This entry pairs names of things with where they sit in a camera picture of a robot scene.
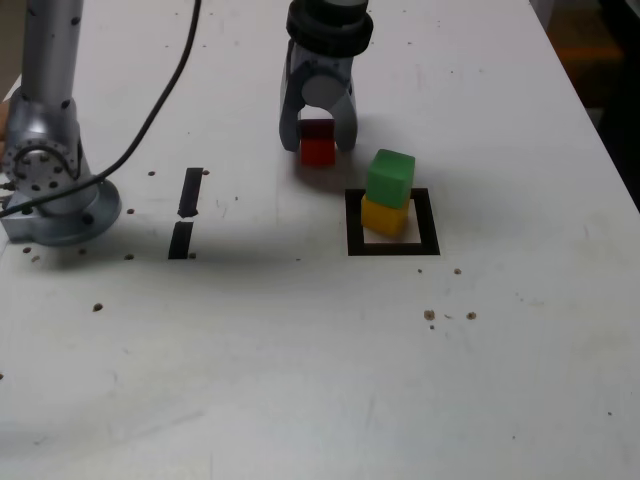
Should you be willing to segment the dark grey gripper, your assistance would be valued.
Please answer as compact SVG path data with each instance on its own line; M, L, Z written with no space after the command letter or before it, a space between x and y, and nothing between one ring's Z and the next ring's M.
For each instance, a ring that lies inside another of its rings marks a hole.
M286 151L297 152L299 149L298 119L305 104L320 108L332 116L334 140L340 151L352 151L355 148L358 117L352 83L353 62L353 57L329 57L305 48L296 48L293 40L288 42L279 115L279 136ZM313 73L327 75L313 76L304 83L306 65Z

